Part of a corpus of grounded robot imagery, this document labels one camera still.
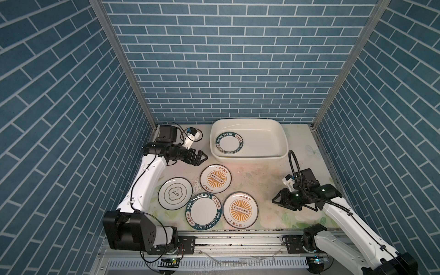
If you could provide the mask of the orange sunburst plate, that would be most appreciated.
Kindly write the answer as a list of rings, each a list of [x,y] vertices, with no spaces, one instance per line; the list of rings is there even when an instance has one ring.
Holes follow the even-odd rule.
[[[223,217],[233,228],[250,228],[257,221],[258,216],[258,204],[248,193],[234,192],[224,201]]]
[[[231,172],[223,165],[210,165],[200,175],[201,187],[213,194],[226,191],[231,185]]]

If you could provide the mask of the corner aluminium post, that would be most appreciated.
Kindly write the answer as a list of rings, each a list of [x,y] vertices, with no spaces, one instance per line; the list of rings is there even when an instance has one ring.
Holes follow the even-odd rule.
[[[133,69],[131,68],[131,65],[128,61],[128,58],[124,52],[124,49],[118,39],[118,36],[112,26],[111,20],[105,10],[104,4],[102,1],[99,0],[90,0],[90,5],[95,12],[95,15],[100,23],[100,25],[103,28],[103,31],[116,55],[116,57],[119,60],[119,63],[127,77],[128,82],[130,83],[134,94],[144,111],[144,114],[146,116],[147,121],[150,123],[153,131],[157,129],[157,123],[155,122],[154,116],[151,113],[148,104],[146,102],[146,99],[143,95],[143,92],[141,90],[141,87],[136,79],[136,76],[134,74]]]
[[[338,76],[335,79],[333,86],[329,90],[327,97],[323,101],[321,108],[319,109],[316,117],[313,120],[313,123],[311,124],[312,131],[317,132],[317,129],[323,121],[326,112],[329,110],[332,102],[339,93],[340,88],[342,87],[344,81],[346,80],[348,74],[353,68],[356,60],[360,56],[361,51],[369,40],[372,32],[374,31],[390,2],[390,0],[379,0],[372,9],[371,15],[369,16],[365,26],[360,32],[354,46],[352,47],[347,57],[347,60],[343,64]]]

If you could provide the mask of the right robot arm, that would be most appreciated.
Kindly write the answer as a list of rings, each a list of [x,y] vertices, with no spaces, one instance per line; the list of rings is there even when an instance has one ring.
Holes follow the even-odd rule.
[[[302,248],[308,253],[324,252],[345,266],[354,275],[416,275],[417,260],[401,253],[381,238],[349,206],[342,194],[331,184],[312,189],[285,188],[272,203],[292,211],[314,204],[335,221],[355,245],[337,239],[325,226],[315,224],[303,231]]]

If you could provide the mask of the right corner aluminium post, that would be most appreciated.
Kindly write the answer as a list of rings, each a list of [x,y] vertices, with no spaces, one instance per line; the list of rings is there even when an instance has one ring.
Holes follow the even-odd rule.
[[[354,46],[352,47],[347,57],[347,60],[343,64],[338,76],[335,79],[333,86],[329,90],[327,97],[323,101],[321,108],[319,109],[316,117],[313,120],[313,123],[311,124],[312,131],[317,132],[317,129],[323,121],[326,112],[329,110],[332,102],[339,93],[340,88],[342,87],[344,81],[346,80],[348,74],[353,68],[356,60],[360,56],[361,51],[369,40],[372,32],[374,31],[390,2],[390,0],[379,0],[372,9],[371,15],[369,16],[365,26],[360,32]]]

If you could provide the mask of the green rim plate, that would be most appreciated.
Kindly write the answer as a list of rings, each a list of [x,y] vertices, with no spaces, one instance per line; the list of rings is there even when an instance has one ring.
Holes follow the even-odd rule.
[[[225,154],[235,154],[244,146],[241,135],[235,132],[224,132],[215,139],[216,148]]]
[[[197,231],[210,230],[222,217],[222,205],[214,194],[202,192],[191,198],[185,208],[187,223]]]

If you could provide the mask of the white plate grey flower outline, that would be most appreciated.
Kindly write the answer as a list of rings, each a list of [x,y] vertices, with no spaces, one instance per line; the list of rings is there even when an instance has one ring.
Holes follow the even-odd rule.
[[[158,201],[166,210],[178,210],[187,205],[193,196],[193,187],[185,178],[172,178],[165,182],[158,193]]]

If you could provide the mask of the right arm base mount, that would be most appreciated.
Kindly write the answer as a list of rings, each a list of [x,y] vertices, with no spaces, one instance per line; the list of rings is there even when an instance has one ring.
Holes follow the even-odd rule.
[[[316,253],[316,249],[307,248],[304,245],[303,237],[299,235],[284,235],[281,241],[287,249],[288,254]]]

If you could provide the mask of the left corner aluminium post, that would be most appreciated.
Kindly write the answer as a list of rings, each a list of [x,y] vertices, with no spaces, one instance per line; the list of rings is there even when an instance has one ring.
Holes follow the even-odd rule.
[[[119,60],[119,63],[127,77],[128,82],[130,83],[134,94],[144,111],[144,114],[146,116],[147,121],[150,123],[153,131],[157,129],[157,123],[155,122],[154,116],[151,113],[148,104],[146,102],[146,99],[143,95],[143,92],[141,90],[141,87],[136,79],[136,76],[134,74],[133,69],[131,68],[131,65],[128,61],[128,58],[124,52],[124,49],[118,39],[118,36],[112,26],[111,20],[105,10],[104,4],[102,1],[99,0],[90,0],[90,5],[95,12],[95,15],[100,23],[100,25],[103,28],[103,31],[116,55],[116,57]]]

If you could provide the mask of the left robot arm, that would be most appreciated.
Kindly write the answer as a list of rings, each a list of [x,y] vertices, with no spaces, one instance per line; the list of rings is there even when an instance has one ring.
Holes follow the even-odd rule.
[[[147,211],[159,178],[170,161],[200,166],[207,160],[203,151],[192,148],[203,136],[203,132],[194,127],[161,125],[156,139],[143,146],[141,164],[127,195],[116,210],[106,212],[103,217],[111,249],[143,253],[157,248],[167,253],[179,248],[177,229],[163,226]]]

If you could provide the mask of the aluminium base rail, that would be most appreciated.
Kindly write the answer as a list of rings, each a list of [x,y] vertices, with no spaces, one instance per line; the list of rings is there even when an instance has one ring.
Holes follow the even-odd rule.
[[[340,230],[330,230],[354,248]],[[141,256],[112,250],[104,243],[92,267],[93,275],[353,275],[324,252],[288,254],[284,235],[300,231],[183,232],[195,236],[194,254]]]

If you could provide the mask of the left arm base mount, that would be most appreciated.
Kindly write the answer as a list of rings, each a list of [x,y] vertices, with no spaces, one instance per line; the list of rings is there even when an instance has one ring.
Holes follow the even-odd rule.
[[[153,246],[148,252],[148,255],[164,254],[194,254],[195,236],[178,236],[173,237],[170,244]]]

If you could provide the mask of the white plastic bin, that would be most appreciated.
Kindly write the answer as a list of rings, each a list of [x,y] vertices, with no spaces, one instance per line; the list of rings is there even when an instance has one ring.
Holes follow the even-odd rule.
[[[244,140],[243,148],[235,154],[220,152],[215,139],[224,132],[235,132]],[[216,160],[233,164],[277,162],[288,154],[288,140],[281,124],[271,119],[222,119],[210,132],[210,149]]]

